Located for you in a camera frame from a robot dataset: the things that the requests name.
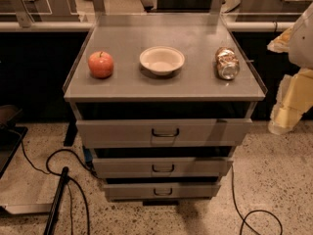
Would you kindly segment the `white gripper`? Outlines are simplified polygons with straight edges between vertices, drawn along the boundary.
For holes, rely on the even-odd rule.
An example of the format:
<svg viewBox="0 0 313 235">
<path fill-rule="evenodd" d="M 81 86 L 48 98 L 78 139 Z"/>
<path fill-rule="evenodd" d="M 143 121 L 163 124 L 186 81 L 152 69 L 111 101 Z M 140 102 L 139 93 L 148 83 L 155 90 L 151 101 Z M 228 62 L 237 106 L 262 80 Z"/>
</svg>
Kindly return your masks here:
<svg viewBox="0 0 313 235">
<path fill-rule="evenodd" d="M 287 53 L 293 27 L 289 27 L 267 45 L 269 51 Z M 276 135 L 294 129 L 302 116 L 313 107 L 313 70 L 302 68 L 295 75 L 285 75 L 279 85 L 268 130 Z"/>
</svg>

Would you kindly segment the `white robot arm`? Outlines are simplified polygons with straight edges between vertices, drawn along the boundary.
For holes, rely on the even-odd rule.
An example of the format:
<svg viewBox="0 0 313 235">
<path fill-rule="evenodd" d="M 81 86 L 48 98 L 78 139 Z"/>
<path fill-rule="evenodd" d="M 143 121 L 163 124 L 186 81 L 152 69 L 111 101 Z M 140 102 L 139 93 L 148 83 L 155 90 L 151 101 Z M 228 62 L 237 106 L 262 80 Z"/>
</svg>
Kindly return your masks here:
<svg viewBox="0 0 313 235">
<path fill-rule="evenodd" d="M 267 49 L 286 52 L 289 61 L 300 67 L 295 75 L 285 75 L 281 80 L 270 116 L 269 131 L 281 135 L 292 131 L 313 107 L 313 3 Z"/>
</svg>

